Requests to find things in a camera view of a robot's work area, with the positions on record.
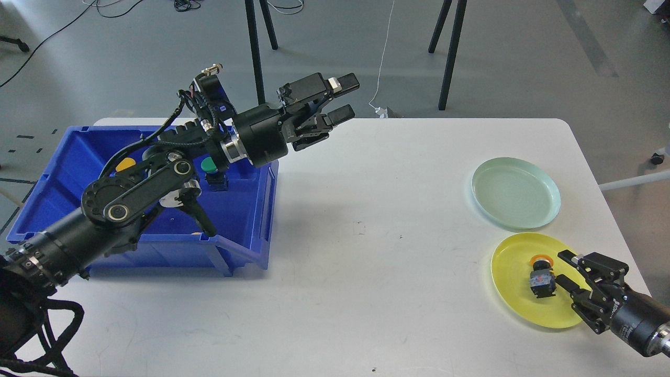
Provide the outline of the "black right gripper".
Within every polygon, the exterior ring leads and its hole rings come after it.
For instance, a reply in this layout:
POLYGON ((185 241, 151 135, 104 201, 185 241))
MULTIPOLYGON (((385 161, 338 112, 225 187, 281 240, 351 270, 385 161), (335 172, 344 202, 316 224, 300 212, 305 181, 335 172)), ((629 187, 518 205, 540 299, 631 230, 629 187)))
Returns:
POLYGON ((574 267, 589 286, 606 284, 605 293, 598 294, 564 274, 556 277, 556 284, 570 295, 574 312, 593 332, 611 331, 644 357, 668 356, 668 307, 625 286, 627 263, 597 252, 578 256, 563 250, 557 256, 574 267))

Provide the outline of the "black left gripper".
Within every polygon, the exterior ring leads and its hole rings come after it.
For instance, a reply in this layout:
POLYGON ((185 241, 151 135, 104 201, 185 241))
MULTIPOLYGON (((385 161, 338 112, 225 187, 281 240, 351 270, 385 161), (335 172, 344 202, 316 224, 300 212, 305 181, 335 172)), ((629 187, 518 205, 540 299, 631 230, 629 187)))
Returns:
POLYGON ((329 101, 359 89, 353 72, 324 79, 320 72, 278 88, 281 107, 263 104, 232 117, 232 161, 247 159, 254 167, 273 162, 328 139, 336 126, 355 117, 350 105, 321 114, 329 101))

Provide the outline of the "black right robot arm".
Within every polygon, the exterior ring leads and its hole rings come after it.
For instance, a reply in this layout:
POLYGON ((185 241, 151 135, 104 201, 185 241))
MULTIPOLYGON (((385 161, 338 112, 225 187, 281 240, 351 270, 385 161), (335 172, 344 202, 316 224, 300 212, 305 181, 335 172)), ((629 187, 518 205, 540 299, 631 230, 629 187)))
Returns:
POLYGON ((669 355, 669 312, 648 294, 637 293, 624 281, 629 265, 600 253, 578 256, 563 250, 558 257, 581 274, 590 290, 564 274, 556 283, 572 299, 572 310, 596 334, 612 331, 644 357, 669 355))

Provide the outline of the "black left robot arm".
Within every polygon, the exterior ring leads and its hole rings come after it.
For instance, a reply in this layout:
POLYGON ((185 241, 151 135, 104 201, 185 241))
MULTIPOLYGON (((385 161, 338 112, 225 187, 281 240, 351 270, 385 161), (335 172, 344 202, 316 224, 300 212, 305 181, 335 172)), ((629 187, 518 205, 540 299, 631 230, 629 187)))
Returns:
POLYGON ((81 326, 79 303, 53 299, 58 286, 112 251, 134 250, 165 208, 191 216, 207 236, 216 228, 198 203, 196 158, 208 155, 225 172, 247 159, 254 167, 328 138, 354 117, 350 105, 323 114, 335 98, 356 91, 350 72, 325 79, 316 72, 278 88, 280 106, 263 103, 239 114, 224 91, 220 64, 203 69, 178 92, 175 112, 149 136, 115 153, 81 204, 2 257, 2 375, 40 372, 72 376, 62 351, 81 326))

